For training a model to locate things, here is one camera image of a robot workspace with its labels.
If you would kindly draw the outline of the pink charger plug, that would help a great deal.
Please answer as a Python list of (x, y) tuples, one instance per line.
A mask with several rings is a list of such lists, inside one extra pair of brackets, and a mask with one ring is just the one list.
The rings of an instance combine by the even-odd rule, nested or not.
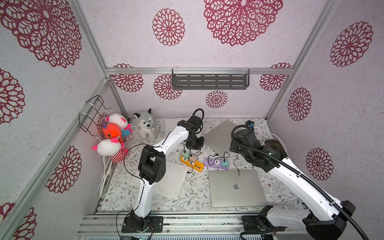
[(192, 163), (195, 163), (197, 161), (197, 157), (195, 155), (190, 155), (189, 157), (189, 161), (192, 162)]

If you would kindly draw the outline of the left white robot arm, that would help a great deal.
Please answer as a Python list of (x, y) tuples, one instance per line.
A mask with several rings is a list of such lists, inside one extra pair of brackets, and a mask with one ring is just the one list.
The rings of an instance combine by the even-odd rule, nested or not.
[(169, 153), (183, 142), (189, 150), (201, 150), (204, 138), (198, 134), (203, 129), (203, 119), (192, 115), (187, 121), (179, 121), (175, 129), (159, 143), (145, 145), (138, 165), (142, 182), (136, 206), (133, 208), (135, 218), (143, 220), (150, 215), (155, 185), (166, 173), (166, 157)]

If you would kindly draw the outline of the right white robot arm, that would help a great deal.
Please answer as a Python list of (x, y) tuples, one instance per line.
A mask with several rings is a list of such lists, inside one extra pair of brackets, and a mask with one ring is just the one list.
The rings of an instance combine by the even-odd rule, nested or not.
[(340, 201), (328, 194), (308, 178), (292, 162), (279, 138), (261, 144), (255, 128), (246, 123), (232, 129), (230, 150), (280, 180), (306, 205), (302, 211), (267, 205), (256, 216), (243, 217), (245, 230), (240, 233), (241, 239), (246, 235), (268, 235), (294, 229), (307, 232), (314, 240), (337, 240), (348, 223), (362, 239), (368, 239), (364, 230), (352, 218), (356, 207), (350, 201)]

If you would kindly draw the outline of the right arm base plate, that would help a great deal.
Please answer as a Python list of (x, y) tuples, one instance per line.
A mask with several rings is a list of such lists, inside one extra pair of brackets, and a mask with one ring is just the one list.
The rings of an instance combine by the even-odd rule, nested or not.
[(246, 233), (274, 233), (284, 230), (285, 227), (273, 226), (264, 216), (242, 216)]

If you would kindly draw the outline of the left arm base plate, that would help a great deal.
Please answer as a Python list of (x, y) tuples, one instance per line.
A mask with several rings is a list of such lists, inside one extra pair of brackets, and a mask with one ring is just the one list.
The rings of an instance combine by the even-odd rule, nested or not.
[(146, 218), (130, 217), (124, 219), (122, 233), (161, 233), (163, 231), (164, 217), (148, 216)]

